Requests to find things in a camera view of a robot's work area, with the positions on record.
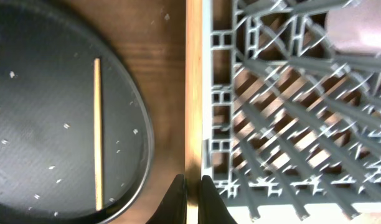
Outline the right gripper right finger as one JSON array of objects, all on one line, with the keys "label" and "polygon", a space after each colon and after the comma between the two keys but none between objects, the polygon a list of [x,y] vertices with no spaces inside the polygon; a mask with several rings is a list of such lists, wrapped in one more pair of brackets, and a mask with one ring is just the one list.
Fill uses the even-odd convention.
[{"label": "right gripper right finger", "polygon": [[237,224],[209,175],[200,182],[198,224]]}]

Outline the wooden chopstick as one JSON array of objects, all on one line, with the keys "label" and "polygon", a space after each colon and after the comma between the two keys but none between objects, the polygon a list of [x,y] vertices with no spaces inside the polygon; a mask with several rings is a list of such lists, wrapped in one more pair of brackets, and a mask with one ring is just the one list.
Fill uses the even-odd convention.
[{"label": "wooden chopstick", "polygon": [[94,159],[95,159],[95,208],[103,208],[103,146],[102,146],[102,105],[101,105],[101,63],[100,59],[94,60]]},{"label": "wooden chopstick", "polygon": [[198,222],[202,158],[202,0],[186,1],[185,176],[187,224]]}]

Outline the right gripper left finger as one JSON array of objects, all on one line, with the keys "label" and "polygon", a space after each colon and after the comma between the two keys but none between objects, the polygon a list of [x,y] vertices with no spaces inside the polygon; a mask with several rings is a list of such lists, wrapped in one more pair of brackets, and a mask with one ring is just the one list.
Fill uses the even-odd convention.
[{"label": "right gripper left finger", "polygon": [[183,174],[177,174],[157,210],[146,224],[185,224],[187,187]]}]

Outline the pink plastic cup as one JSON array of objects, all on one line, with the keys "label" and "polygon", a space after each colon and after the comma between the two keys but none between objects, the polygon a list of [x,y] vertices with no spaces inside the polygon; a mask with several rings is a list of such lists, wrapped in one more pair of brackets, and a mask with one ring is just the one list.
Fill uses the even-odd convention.
[{"label": "pink plastic cup", "polygon": [[345,54],[381,54],[381,0],[327,13],[325,29],[334,48]]}]

